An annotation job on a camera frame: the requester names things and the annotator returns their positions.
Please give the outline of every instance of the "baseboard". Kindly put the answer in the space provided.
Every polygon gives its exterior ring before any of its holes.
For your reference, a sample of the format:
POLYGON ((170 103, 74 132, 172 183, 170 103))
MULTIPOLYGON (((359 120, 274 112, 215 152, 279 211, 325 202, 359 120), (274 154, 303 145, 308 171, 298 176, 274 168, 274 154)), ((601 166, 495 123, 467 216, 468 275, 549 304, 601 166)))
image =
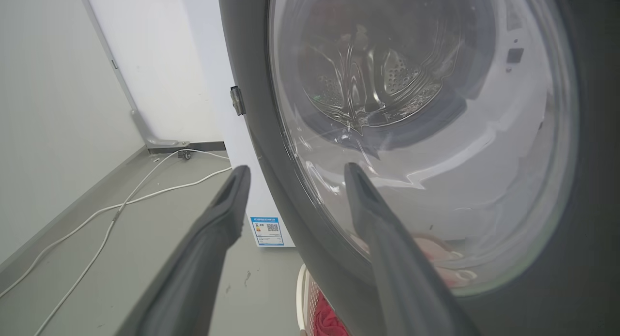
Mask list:
POLYGON ((199 151, 226 151, 226 146, 223 141, 210 141, 210 142, 192 142, 183 148, 162 148, 162 149, 149 149, 150 154, 158 153, 173 153, 180 149, 197 149, 199 151))

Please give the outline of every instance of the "caster wheel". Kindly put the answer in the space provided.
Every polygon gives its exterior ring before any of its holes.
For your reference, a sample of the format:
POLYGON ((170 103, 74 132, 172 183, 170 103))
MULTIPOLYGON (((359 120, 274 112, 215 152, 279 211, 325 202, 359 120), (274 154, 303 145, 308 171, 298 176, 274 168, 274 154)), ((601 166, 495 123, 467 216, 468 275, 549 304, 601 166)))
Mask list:
POLYGON ((179 151, 177 153, 177 157, 184 160, 189 160, 190 158, 192 158, 192 153, 190 151, 179 151))

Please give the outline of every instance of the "metal bracket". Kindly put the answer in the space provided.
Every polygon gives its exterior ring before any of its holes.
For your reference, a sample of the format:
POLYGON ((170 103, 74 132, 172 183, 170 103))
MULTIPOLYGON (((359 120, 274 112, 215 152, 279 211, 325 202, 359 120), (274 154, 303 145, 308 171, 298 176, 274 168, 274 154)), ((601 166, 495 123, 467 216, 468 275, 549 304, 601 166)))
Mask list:
POLYGON ((118 84, 120 84, 121 89, 123 89, 124 95, 127 97, 127 101, 131 107, 131 117, 133 118, 133 123, 135 123, 136 127, 138 127, 138 131, 140 135, 142 135, 142 139, 144 139, 144 143, 146 144, 146 148, 148 149, 161 149, 161 148, 182 148, 187 146, 189 142, 187 141, 177 141, 177 140, 162 140, 158 139, 153 135, 151 129, 146 124, 146 121, 140 115, 138 111, 138 107, 136 106, 135 101, 133 100, 133 96, 127 87, 127 83, 124 81, 123 75, 118 69, 118 64, 114 60, 114 56, 112 55, 112 51, 110 49, 110 45, 106 40, 106 36, 104 35, 103 30, 101 30, 101 26, 99 25, 99 21, 97 21, 97 17, 95 16, 95 11, 93 11, 93 6, 91 6, 91 2, 89 0, 82 0, 84 4, 84 8, 86 9, 86 13, 88 14, 89 19, 91 19, 91 24, 95 29, 95 33, 97 33, 97 37, 101 42, 102 47, 104 48, 104 52, 106 56, 109 58, 111 62, 112 69, 114 74, 117 77, 118 84))
POLYGON ((146 142, 146 148, 148 149, 182 148, 189 144, 188 141, 162 140, 155 137, 137 108, 131 111, 131 117, 133 118, 133 123, 138 127, 140 135, 142 135, 142 139, 146 142))

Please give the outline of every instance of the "white wall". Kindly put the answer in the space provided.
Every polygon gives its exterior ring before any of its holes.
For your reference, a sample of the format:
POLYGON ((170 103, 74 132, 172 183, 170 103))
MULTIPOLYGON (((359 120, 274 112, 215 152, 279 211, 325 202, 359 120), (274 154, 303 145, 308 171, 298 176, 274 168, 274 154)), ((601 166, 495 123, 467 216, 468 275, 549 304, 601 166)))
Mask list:
POLYGON ((181 0, 90 2, 153 134, 159 139, 222 141, 181 0))
POLYGON ((0 0, 0 263, 144 145, 81 0, 0 0))

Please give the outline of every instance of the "label sticker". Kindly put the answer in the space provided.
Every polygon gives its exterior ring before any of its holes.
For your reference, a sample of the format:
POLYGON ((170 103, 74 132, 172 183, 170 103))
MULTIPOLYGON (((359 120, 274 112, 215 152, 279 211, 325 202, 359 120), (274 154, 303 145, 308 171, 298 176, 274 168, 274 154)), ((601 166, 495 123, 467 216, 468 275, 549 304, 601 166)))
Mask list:
POLYGON ((259 245, 284 245, 277 217, 250 217, 259 245))

